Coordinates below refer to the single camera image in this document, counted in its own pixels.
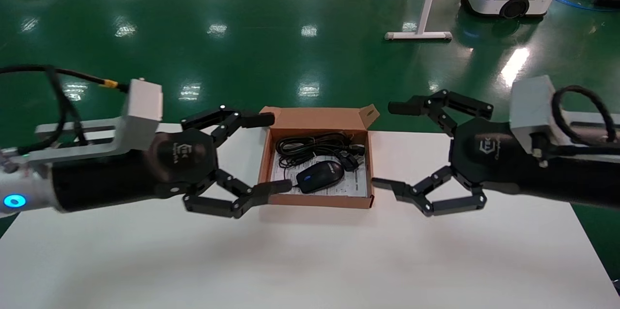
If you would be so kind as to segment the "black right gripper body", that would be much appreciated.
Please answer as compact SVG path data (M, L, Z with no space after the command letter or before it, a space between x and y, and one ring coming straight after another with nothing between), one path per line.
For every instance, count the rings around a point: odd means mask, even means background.
M513 156L522 150L509 122L474 118L456 126L448 160L456 181L473 194L483 190L519 194Z

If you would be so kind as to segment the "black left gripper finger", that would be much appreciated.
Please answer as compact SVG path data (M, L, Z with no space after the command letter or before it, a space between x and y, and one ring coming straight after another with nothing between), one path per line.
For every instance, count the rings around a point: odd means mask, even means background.
M183 130L203 130L215 126L210 136L217 148L239 128L269 127L274 123L275 115L272 112L254 113L229 108L225 105L221 105L215 110L197 113L180 121Z
M224 188L236 199L226 201L202 196L201 194L213 184ZM228 172L217 169L207 176L202 185L190 187L188 193L183 197L183 203L188 212L240 219L250 208L266 205L271 196L289 192L292 188L293 183L289 179L261 183L250 187Z

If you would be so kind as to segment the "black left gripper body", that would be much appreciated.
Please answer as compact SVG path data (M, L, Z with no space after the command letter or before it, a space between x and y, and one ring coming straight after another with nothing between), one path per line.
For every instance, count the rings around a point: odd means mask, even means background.
M157 133L145 152L145 166L155 179L157 198L197 196L219 168L215 140L197 129Z

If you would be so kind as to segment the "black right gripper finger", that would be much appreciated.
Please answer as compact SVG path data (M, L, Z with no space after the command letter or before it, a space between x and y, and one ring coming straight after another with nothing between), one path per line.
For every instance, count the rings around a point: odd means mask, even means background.
M440 201L430 201L428 199L430 193L449 182L452 178L456 179L471 194ZM483 192L482 186L470 183L451 166L444 166L438 169L414 185L380 177L373 177L372 185L392 191L397 201L412 204L427 217L482 210L487 203L487 197Z
M453 137L458 124L444 111L444 108L487 121L491 119L494 111L494 106L491 104L447 89L441 89L430 96L414 95L406 102L390 102L387 107L389 113L396 115L427 116L446 135Z

